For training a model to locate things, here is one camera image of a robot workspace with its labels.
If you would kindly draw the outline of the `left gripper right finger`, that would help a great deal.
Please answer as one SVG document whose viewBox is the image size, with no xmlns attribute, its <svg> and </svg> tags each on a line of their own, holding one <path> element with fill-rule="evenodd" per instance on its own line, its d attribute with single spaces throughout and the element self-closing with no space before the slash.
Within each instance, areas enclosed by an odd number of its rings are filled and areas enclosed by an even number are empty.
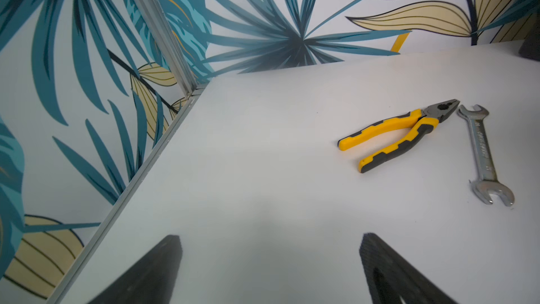
<svg viewBox="0 0 540 304">
<path fill-rule="evenodd" d="M 373 303 L 454 303 L 374 233 L 365 233 L 359 255 Z"/>
</svg>

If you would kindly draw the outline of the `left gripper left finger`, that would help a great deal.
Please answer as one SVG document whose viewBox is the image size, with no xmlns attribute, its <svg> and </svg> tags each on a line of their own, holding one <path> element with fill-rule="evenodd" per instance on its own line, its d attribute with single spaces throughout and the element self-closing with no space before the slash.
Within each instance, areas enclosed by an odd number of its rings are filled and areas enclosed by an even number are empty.
<svg viewBox="0 0 540 304">
<path fill-rule="evenodd" d="M 180 237 L 167 235 L 91 302 L 169 303 L 182 256 Z"/>
</svg>

